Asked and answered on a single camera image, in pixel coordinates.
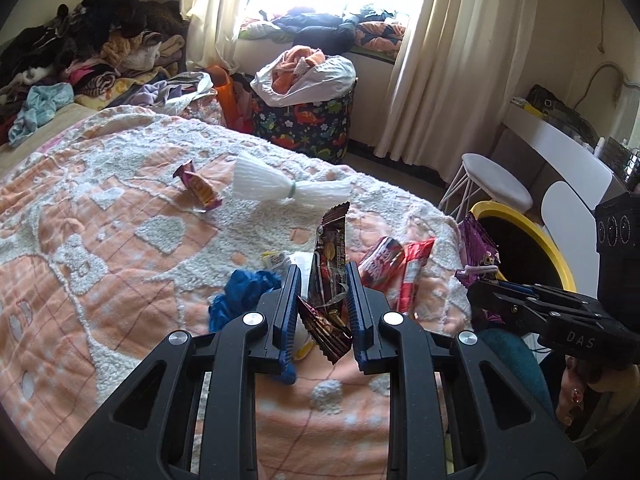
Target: light blue cloth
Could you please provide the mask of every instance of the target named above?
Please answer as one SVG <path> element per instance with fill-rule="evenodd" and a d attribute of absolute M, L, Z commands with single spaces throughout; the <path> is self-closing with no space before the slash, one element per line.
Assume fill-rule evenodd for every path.
<path fill-rule="evenodd" d="M 74 89 L 69 83 L 51 86 L 32 86 L 27 100 L 9 129 L 12 148 L 22 144 L 37 128 L 53 119 L 56 111 L 74 100 Z"/>

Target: snack wrapper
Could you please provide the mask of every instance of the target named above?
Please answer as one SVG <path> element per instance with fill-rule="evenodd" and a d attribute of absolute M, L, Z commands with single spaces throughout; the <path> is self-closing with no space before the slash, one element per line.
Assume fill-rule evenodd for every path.
<path fill-rule="evenodd" d="M 289 266 L 293 263 L 291 256 L 287 251 L 269 251 L 262 253 L 262 264 L 264 268 L 273 272 L 281 280 L 283 280 L 287 272 L 289 272 Z"/>
<path fill-rule="evenodd" d="M 401 314 L 410 314 L 414 309 L 415 293 L 418 288 L 420 271 L 427 263 L 435 238 L 408 244 L 404 248 L 404 277 L 400 286 L 400 295 L 396 310 Z"/>
<path fill-rule="evenodd" d="M 344 222 L 349 206 L 349 202 L 337 205 L 322 217 L 316 231 L 307 301 L 298 301 L 302 323 L 333 364 L 351 348 L 351 331 L 342 320 L 346 297 Z"/>
<path fill-rule="evenodd" d="M 180 177 L 184 187 L 190 189 L 197 197 L 204 211 L 211 211 L 222 205 L 222 199 L 218 197 L 218 193 L 211 183 L 196 173 L 192 160 L 174 171 L 174 178 L 177 176 Z"/>
<path fill-rule="evenodd" d="M 404 249 L 397 240 L 383 236 L 358 264 L 362 286 L 383 291 L 389 278 L 404 262 Z"/>
<path fill-rule="evenodd" d="M 484 227 L 470 211 L 460 224 L 460 236 L 465 246 L 462 263 L 464 269 L 456 271 L 456 278 L 466 288 L 469 288 L 477 279 L 479 274 L 494 278 L 500 264 L 498 247 Z"/>
<path fill-rule="evenodd" d="M 322 308 L 316 309 L 300 297 L 297 299 L 297 308 L 302 323 L 322 353 L 335 365 L 351 348 L 351 330 L 339 316 L 335 316 L 335 310 L 327 314 Z"/>
<path fill-rule="evenodd" d="M 332 207 L 316 231 L 316 248 L 309 275 L 308 302 L 342 313 L 346 295 L 344 221 L 349 202 Z"/>

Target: patterned fabric basket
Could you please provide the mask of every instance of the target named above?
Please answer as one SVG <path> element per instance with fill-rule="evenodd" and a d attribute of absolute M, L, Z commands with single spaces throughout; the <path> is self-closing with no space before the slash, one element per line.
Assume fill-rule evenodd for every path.
<path fill-rule="evenodd" d="M 288 150 L 340 164 L 347 153 L 357 82 L 342 97 L 281 108 L 267 106 L 252 91 L 254 135 Z"/>

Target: trash bin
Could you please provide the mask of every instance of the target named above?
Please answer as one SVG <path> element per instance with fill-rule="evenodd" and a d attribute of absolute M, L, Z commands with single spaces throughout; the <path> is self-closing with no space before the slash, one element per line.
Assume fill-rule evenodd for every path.
<path fill-rule="evenodd" d="M 506 280 L 576 292 L 569 265 L 539 226 L 493 201 L 478 202 L 471 212 L 498 246 L 500 272 Z"/>

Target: white curtain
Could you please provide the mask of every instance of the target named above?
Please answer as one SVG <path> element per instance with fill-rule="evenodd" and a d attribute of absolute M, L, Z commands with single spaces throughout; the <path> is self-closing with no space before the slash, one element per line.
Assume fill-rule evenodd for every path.
<path fill-rule="evenodd" d="M 242 12 L 247 0 L 180 0 L 180 11 L 189 18 L 187 68 L 196 70 L 211 65 L 232 72 Z"/>
<path fill-rule="evenodd" d="M 529 50 L 538 0 L 419 0 L 392 72 L 375 153 L 450 182 L 485 153 Z"/>

